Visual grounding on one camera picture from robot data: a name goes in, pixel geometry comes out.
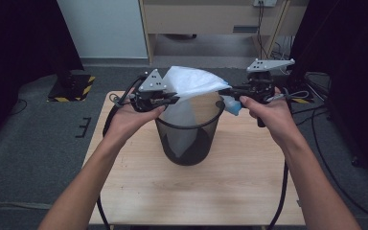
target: black curtain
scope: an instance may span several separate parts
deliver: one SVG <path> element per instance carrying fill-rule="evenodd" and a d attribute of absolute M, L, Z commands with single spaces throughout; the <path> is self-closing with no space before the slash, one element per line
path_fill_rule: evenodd
<path fill-rule="evenodd" d="M 308 72 L 330 75 L 327 105 L 348 145 L 368 166 L 368 1 L 310 0 L 291 57 L 288 84 Z"/>
<path fill-rule="evenodd" d="M 0 126 L 25 83 L 83 69 L 56 0 L 0 0 Z"/>

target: metal bracket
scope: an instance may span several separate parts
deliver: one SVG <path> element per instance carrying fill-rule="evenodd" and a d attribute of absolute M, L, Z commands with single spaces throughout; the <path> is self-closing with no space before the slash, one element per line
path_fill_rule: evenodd
<path fill-rule="evenodd" d="M 291 64 L 294 64 L 295 60 L 259 60 L 256 58 L 253 63 L 247 67 L 246 71 L 247 73 L 253 73 L 253 72 L 264 72 L 269 71 L 272 69 L 280 68 L 283 66 L 288 66 Z"/>
<path fill-rule="evenodd" d="M 167 86 L 163 83 L 163 79 L 161 78 L 158 70 L 154 69 L 139 87 L 139 92 L 160 91 L 166 89 L 166 87 Z"/>

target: trash can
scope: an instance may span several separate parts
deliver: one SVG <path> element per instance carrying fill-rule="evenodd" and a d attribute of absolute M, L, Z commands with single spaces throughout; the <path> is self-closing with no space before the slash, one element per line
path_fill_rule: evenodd
<path fill-rule="evenodd" d="M 166 156 L 181 166 L 203 161 L 224 108 L 223 98 L 217 92 L 169 105 L 155 120 Z"/>

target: wall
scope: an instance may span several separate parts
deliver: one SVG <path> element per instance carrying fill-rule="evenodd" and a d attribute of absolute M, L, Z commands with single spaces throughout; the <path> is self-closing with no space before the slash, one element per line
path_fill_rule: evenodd
<path fill-rule="evenodd" d="M 81 58 L 148 58 L 138 1 L 57 2 Z"/>

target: human hand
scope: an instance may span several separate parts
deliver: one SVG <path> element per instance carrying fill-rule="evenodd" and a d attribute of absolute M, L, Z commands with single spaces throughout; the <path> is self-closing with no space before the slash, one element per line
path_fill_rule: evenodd
<path fill-rule="evenodd" d="M 159 106 L 149 112 L 136 112 L 130 103 L 119 108 L 112 118 L 105 139 L 127 141 L 140 127 L 156 119 L 165 110 Z"/>
<path fill-rule="evenodd" d="M 275 94 L 279 94 L 280 90 L 275 89 Z M 286 99 L 274 100 L 268 104 L 258 103 L 255 100 L 241 96 L 241 103 L 249 109 L 250 116 L 261 118 L 270 131 L 274 141 L 282 146 L 289 135 L 295 131 L 299 132 L 291 113 L 288 109 Z"/>

